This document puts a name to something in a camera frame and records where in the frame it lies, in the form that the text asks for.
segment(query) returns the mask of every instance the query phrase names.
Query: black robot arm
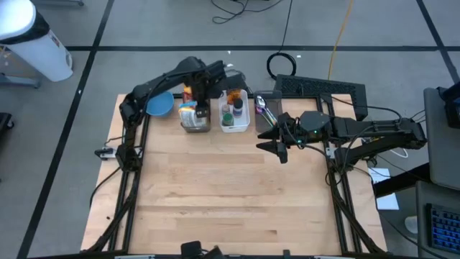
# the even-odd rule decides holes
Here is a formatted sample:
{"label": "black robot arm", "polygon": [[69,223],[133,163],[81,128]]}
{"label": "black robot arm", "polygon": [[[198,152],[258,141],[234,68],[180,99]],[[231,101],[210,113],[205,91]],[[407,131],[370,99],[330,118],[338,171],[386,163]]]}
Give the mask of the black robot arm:
{"label": "black robot arm", "polygon": [[208,92],[226,77],[224,62],[217,61],[206,65],[203,61],[188,57],[170,72],[134,87],[120,104],[121,118],[124,124],[124,143],[116,150],[116,159],[123,171],[139,169],[141,161],[134,149],[137,127],[145,116],[147,102],[181,83],[191,87],[192,96],[197,101],[196,114],[198,117],[208,115]]}
{"label": "black robot arm", "polygon": [[259,139],[271,141],[260,143],[257,147],[276,154],[281,163],[286,163],[287,149],[291,145],[301,147],[322,141],[343,145],[358,137],[374,137],[377,140],[351,149],[336,148],[328,156],[337,168],[354,165],[362,158],[396,147],[420,149],[427,141],[420,123],[411,119],[357,122],[351,118],[330,117],[321,112],[304,112],[295,119],[288,113],[281,114],[275,127],[258,136]]}

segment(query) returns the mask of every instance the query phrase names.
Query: keyboard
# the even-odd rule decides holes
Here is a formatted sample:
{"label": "keyboard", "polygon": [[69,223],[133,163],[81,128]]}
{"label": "keyboard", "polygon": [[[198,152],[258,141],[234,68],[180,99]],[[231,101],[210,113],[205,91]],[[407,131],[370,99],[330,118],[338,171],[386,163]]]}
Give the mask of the keyboard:
{"label": "keyboard", "polygon": [[427,204],[426,214],[428,245],[460,254],[460,212],[435,204]]}

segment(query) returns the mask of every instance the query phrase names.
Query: clear plastic bin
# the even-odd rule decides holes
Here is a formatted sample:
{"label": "clear plastic bin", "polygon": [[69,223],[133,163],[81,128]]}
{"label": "clear plastic bin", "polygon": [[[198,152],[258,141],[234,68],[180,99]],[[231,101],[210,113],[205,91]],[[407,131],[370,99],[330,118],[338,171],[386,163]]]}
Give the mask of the clear plastic bin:
{"label": "clear plastic bin", "polygon": [[[219,117],[219,124],[221,125],[222,131],[225,133],[232,133],[232,132],[245,132],[247,127],[251,123],[251,117],[249,115],[249,101],[247,98],[247,92],[245,90],[241,90],[241,100],[243,101],[243,114],[240,118],[234,118],[234,125],[233,126],[223,126],[222,125],[222,106],[227,104],[227,91],[222,91],[221,97],[218,99],[218,117]],[[233,112],[233,106],[230,108],[230,113]]]}
{"label": "clear plastic bin", "polygon": [[[282,114],[282,93],[278,90],[273,91],[256,91],[254,92],[254,105],[256,102],[256,96],[261,96],[267,102],[268,109],[272,112],[272,114],[278,118],[280,114]],[[272,126],[267,122],[267,120],[261,115],[256,113],[256,131],[259,133],[266,132],[270,130]]]}

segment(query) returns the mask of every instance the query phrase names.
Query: wooden table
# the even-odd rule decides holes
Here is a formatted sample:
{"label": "wooden table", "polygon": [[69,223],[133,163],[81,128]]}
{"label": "wooden table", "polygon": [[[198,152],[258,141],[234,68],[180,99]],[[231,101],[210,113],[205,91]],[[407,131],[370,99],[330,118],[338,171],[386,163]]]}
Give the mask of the wooden table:
{"label": "wooden table", "polygon": [[[336,97],[351,102],[348,95]],[[109,138],[121,135],[118,106],[123,98],[116,101]],[[246,132],[223,133],[213,100],[212,130],[188,134],[179,125],[178,103],[168,118],[152,117],[149,124],[129,253],[180,254],[182,243],[200,240],[203,248],[218,245],[226,254],[281,255],[284,249],[293,255],[341,254],[322,154],[291,148],[282,165],[276,155],[257,149],[263,140],[257,139],[253,105]],[[336,116],[354,118],[351,106],[337,101],[333,106]],[[316,110],[316,100],[283,99],[282,107],[296,117]],[[323,149],[320,143],[314,146]],[[367,171],[362,161],[356,166]],[[114,159],[103,161],[98,182],[117,167]],[[386,250],[369,176],[352,171],[348,177],[357,219]],[[95,195],[82,249],[97,240],[113,217],[120,180],[118,173]],[[345,217],[344,225],[353,250]],[[124,228],[122,222],[117,248]]]}

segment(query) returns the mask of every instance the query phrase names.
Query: metal bracket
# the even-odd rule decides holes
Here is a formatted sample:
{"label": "metal bracket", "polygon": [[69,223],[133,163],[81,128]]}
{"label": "metal bracket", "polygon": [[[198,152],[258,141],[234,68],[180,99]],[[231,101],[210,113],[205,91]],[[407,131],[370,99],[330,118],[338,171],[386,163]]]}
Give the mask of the metal bracket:
{"label": "metal bracket", "polygon": [[114,259],[155,259],[155,255],[122,255],[115,256]]}
{"label": "metal bracket", "polygon": [[334,155],[334,152],[336,152],[337,147],[326,147],[326,155],[330,159],[335,159],[336,156]]}
{"label": "metal bracket", "polygon": [[[142,151],[140,147],[135,148],[136,153],[139,155]],[[109,158],[115,158],[116,147],[102,147],[100,150],[94,151],[94,154],[101,160],[108,160]]]}

